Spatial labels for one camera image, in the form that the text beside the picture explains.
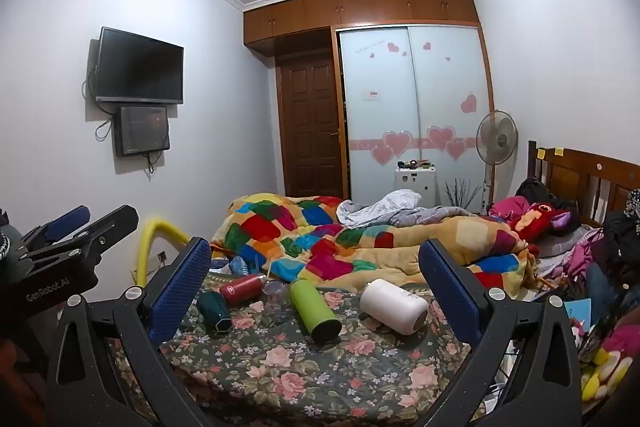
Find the wall mounted black television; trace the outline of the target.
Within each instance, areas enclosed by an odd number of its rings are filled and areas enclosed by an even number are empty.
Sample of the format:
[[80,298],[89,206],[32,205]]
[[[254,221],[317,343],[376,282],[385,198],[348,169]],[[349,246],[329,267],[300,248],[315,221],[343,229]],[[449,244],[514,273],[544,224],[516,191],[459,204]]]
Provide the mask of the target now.
[[91,93],[97,102],[183,103],[182,46],[102,27]]

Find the wooden overhead cabinets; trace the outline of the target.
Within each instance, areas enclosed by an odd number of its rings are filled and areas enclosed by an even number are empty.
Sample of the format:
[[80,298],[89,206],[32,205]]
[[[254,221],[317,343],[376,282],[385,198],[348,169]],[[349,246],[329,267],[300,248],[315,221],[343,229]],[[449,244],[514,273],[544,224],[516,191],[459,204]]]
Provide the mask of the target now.
[[473,0],[288,0],[243,14],[244,44],[263,56],[331,45],[333,26],[396,22],[476,24]]

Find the dark teal faceted cup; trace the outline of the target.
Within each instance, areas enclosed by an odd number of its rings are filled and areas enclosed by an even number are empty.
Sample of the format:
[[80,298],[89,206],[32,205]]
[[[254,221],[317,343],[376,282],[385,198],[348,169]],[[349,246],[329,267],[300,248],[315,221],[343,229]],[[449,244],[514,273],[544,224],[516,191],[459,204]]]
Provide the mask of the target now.
[[227,334],[232,329],[231,314],[218,291],[205,291],[198,296],[196,307],[203,317],[203,323],[209,331],[217,334]]

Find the standing electric fan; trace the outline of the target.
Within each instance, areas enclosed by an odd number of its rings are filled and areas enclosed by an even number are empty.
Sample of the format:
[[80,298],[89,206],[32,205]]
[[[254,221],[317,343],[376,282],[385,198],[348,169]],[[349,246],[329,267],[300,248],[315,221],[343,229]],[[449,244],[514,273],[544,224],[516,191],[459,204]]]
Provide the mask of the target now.
[[496,168],[507,162],[518,146],[518,128],[511,115],[492,110],[476,130],[476,151],[485,165],[484,209],[495,202]]

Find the red plush toy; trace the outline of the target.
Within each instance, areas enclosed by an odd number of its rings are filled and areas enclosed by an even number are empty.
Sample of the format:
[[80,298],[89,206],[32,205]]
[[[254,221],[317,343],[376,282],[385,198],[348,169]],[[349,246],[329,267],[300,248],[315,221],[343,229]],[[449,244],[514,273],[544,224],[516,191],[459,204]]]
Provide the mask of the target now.
[[579,227],[577,212],[572,208],[556,209],[546,202],[535,202],[509,222],[510,229],[529,244],[536,244],[549,235],[564,236]]

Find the brown wooden door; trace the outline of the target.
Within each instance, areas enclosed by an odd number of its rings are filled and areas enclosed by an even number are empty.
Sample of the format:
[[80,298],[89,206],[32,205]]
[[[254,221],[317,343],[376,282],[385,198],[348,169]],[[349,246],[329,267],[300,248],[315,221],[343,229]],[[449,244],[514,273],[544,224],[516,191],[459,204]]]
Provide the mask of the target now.
[[343,169],[331,54],[277,61],[277,94],[285,194],[341,196]]

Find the sliding wardrobe with hearts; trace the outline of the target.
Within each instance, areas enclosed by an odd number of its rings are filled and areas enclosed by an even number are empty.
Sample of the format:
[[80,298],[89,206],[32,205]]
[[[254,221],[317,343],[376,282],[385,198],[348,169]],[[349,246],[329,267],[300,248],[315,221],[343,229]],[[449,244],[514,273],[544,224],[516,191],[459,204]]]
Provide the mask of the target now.
[[395,169],[436,169],[436,206],[483,209],[476,130],[489,112],[474,26],[410,25],[337,35],[346,110],[350,197],[371,205]]

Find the small black wall monitor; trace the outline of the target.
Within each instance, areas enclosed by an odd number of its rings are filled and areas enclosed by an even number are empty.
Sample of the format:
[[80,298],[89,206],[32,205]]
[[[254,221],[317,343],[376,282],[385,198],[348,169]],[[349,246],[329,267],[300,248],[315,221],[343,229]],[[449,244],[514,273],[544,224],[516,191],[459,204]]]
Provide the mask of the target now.
[[114,115],[117,157],[137,156],[170,149],[165,106],[122,105]]

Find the white small cabinet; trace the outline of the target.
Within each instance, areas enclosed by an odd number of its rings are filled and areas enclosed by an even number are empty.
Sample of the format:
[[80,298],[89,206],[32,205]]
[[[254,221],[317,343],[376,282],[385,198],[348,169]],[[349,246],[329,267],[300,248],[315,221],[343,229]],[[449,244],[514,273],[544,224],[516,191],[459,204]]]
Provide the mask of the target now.
[[436,206],[436,169],[430,168],[399,168],[395,169],[394,189],[411,190],[421,195],[419,204],[422,207]]

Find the floral dark green bedsheet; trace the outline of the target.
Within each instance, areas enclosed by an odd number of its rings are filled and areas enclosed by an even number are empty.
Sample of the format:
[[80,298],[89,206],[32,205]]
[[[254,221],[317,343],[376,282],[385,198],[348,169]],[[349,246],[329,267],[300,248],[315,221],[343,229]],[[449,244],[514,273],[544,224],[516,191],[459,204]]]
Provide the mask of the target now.
[[209,421],[230,426],[411,426],[427,412],[470,352],[432,292],[419,332],[402,337],[361,314],[359,297],[326,288],[340,335],[312,342],[295,314],[278,323],[261,301],[235,309],[224,335],[191,307],[160,346]]

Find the yellow foam bed rail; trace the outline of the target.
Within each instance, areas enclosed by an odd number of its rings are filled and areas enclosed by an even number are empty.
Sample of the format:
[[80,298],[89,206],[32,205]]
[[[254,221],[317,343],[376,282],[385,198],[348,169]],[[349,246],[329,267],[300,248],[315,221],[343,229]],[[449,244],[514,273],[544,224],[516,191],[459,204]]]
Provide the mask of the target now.
[[186,233],[167,220],[151,218],[146,221],[142,228],[137,251],[136,274],[134,274],[134,283],[137,286],[144,287],[146,285],[151,246],[155,237],[159,235],[174,245],[178,251],[190,241],[190,237]]

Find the red thermos bottle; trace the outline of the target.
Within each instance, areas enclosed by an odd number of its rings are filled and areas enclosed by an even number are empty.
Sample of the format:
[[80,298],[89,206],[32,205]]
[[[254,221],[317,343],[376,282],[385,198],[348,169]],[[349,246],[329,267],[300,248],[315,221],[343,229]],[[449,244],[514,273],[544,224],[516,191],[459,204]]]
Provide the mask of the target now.
[[219,292],[228,307],[236,308],[260,297],[265,281],[265,275],[244,275],[222,285]]

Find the clear glass cup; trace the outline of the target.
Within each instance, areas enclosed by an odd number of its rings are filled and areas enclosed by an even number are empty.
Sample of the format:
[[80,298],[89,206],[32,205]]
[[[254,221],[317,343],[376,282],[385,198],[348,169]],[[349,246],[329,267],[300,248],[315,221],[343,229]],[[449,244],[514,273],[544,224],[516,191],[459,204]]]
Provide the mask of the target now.
[[288,302],[288,286],[281,281],[267,281],[262,288],[262,301],[266,309],[282,308]]

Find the white grey crumpled cloth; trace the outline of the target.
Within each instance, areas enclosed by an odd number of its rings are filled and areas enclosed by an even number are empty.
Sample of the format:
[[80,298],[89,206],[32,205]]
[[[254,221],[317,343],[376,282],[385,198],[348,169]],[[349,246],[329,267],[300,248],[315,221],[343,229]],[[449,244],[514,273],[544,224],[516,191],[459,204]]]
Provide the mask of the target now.
[[434,225],[451,217],[473,217],[472,212],[457,206],[422,207],[421,198],[418,192],[401,188],[369,206],[345,199],[337,206],[336,217],[341,225],[349,229],[373,225],[407,228],[413,225]]

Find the wooden headboard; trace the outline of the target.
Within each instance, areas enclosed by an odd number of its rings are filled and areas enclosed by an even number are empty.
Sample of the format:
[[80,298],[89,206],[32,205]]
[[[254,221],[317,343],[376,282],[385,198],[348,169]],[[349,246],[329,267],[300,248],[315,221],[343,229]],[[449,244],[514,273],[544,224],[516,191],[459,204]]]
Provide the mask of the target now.
[[527,176],[560,199],[574,202],[582,223],[596,227],[609,212],[623,211],[639,188],[639,166],[581,150],[527,144]]

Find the yellow plush toy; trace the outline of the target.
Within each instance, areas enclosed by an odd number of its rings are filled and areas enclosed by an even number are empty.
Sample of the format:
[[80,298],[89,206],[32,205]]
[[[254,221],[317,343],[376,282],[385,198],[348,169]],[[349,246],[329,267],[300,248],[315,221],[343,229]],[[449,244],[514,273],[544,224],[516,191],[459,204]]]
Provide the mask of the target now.
[[600,348],[582,374],[582,402],[603,400],[614,393],[631,367],[632,358],[622,351]]

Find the blue jeans clothing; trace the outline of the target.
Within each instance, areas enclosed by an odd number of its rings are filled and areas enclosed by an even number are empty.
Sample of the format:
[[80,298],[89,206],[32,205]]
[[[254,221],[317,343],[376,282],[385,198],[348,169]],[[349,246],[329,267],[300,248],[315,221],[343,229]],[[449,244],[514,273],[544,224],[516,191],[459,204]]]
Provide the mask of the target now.
[[256,256],[245,259],[241,256],[213,258],[209,265],[210,273],[234,275],[235,277],[245,277],[245,275],[262,273],[264,257]]

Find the green cylindrical bottle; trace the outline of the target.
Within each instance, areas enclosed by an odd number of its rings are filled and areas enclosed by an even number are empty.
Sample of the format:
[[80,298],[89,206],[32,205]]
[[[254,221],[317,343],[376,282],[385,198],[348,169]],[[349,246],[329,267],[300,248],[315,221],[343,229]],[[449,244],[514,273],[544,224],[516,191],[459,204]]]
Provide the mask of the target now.
[[333,341],[342,330],[336,317],[319,291],[306,280],[296,280],[290,285],[290,300],[311,339],[318,345]]

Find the colourful patchwork blanket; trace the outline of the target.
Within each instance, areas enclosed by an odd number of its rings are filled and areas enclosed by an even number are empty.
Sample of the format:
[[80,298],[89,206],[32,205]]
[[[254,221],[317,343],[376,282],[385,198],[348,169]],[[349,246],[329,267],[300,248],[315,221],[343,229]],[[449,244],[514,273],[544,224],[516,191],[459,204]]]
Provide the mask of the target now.
[[253,271],[292,282],[360,291],[383,279],[420,283],[419,247],[437,239],[485,287],[518,297],[535,284],[537,260],[509,225],[478,216],[446,217],[430,225],[370,225],[349,229],[336,217],[340,199],[256,193],[235,199],[214,234],[215,251],[242,258]]

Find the white cylindrical cup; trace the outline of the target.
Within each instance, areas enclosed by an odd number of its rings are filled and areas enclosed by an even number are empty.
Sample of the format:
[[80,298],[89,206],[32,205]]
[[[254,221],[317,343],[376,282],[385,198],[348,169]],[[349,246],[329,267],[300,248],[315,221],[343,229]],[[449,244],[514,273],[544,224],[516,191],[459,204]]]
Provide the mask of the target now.
[[364,289],[360,310],[398,334],[409,336],[426,321],[428,302],[386,280],[376,279]]

